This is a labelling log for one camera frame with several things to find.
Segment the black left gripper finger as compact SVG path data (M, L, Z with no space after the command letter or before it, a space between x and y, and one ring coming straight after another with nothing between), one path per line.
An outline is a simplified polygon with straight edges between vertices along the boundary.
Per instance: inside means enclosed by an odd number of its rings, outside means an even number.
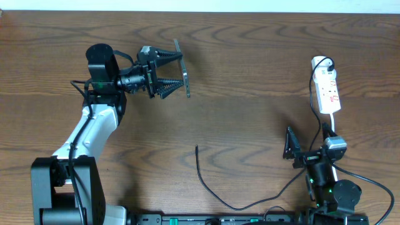
M160 96L161 99L167 98L175 90L179 89L184 85L184 81L180 79L166 79L158 78L156 86L156 94Z
M150 59L154 62L155 66L159 68L165 64L181 59L183 57L183 54L177 51L167 51L158 48L151 48L149 56Z

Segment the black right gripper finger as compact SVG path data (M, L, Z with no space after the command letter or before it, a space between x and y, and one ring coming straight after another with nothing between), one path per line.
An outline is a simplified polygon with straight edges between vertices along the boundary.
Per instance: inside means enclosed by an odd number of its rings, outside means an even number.
M299 144L299 141L293 129L290 126L288 126L286 128L286 142L282 157L284 159L294 159L296 157L296 154L300 152L301 152L301 146Z
M333 131L333 129L328 123L324 122L322 124L322 136L324 138L331 138L331 137L336 137L337 134Z

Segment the silver smartphone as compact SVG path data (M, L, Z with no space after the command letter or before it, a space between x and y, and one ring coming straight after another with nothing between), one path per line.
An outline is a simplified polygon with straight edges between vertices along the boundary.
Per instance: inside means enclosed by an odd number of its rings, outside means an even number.
M177 39L174 40L174 45L175 45L176 51L182 54L181 47L180 47L179 41ZM182 80L183 80L183 83L184 83L186 96L189 98L191 96L191 94L190 94L188 72L187 72L186 65L184 63L184 58L183 57L180 58L179 65L180 65L180 68L181 68Z

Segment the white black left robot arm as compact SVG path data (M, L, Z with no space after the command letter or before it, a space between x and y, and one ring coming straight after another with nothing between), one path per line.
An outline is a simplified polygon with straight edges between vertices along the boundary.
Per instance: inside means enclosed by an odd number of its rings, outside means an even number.
M142 89L164 99L180 87L190 91L183 53L174 45L175 51L143 46L136 60L108 44L88 48L90 79L71 81L83 96L82 116L52 156L31 165L35 224L137 224L126 207L106 203L97 160L121 123L127 93Z

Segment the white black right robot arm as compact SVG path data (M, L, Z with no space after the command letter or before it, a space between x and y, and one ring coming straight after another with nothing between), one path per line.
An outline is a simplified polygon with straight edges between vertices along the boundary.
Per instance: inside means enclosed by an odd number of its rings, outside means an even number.
M303 152L291 129L286 128L286 143L282 157L292 159L294 169L305 169L310 199L316 207L295 214L295 224L369 224L367 216L357 215L355 206L362 190L348 179L339 180L332 163L340 160L347 143L329 125L323 127L324 142L314 151Z

